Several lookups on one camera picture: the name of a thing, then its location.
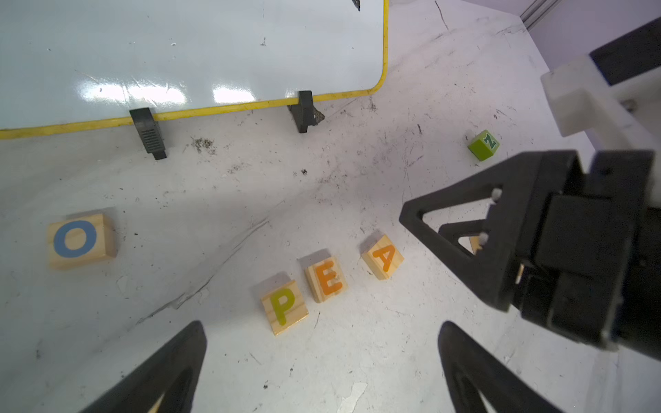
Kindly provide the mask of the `wooden A letter block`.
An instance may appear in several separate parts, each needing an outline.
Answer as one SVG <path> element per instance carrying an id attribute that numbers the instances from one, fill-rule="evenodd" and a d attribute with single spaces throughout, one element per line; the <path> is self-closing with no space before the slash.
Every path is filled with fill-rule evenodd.
<path id="1" fill-rule="evenodd" d="M 387 235 L 363 252 L 361 258 L 378 280 L 390 279 L 405 260 Z"/>

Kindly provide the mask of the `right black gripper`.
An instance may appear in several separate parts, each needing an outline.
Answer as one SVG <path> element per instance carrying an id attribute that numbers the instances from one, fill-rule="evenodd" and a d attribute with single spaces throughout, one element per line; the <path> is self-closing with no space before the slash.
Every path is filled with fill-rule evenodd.
<path id="1" fill-rule="evenodd" d="M 660 211 L 650 151 L 516 155 L 406 201 L 399 222 L 481 301 L 578 342 L 660 356 Z M 427 213 L 493 198 L 483 220 Z"/>

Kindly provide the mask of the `wooden P letter block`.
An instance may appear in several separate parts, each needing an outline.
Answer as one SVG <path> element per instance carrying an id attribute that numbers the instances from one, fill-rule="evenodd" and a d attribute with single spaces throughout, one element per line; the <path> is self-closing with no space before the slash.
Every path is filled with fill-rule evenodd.
<path id="1" fill-rule="evenodd" d="M 295 280 L 266 294 L 261 302 L 275 336 L 309 315 L 306 302 Z"/>

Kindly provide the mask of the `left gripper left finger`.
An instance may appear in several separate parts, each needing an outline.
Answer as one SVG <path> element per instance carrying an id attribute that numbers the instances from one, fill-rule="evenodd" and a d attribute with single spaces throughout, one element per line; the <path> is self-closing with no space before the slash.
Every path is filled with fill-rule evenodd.
<path id="1" fill-rule="evenodd" d="M 188 324 L 85 412 L 190 412 L 207 337 L 201 321 Z"/>

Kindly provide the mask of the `wooden E letter block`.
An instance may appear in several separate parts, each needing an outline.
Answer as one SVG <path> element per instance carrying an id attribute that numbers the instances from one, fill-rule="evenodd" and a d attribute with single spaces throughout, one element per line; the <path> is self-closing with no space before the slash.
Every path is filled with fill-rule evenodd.
<path id="1" fill-rule="evenodd" d="M 335 256 L 315 263 L 305 270 L 313 299 L 323 303 L 349 289 L 349 284 Z"/>

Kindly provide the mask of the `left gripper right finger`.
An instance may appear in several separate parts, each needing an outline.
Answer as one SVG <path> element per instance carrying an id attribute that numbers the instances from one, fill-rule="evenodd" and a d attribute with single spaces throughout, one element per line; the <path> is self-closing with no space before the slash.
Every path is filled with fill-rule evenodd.
<path id="1" fill-rule="evenodd" d="M 527 386 L 451 321 L 438 336 L 439 355 L 457 412 L 557 412 L 559 409 Z"/>

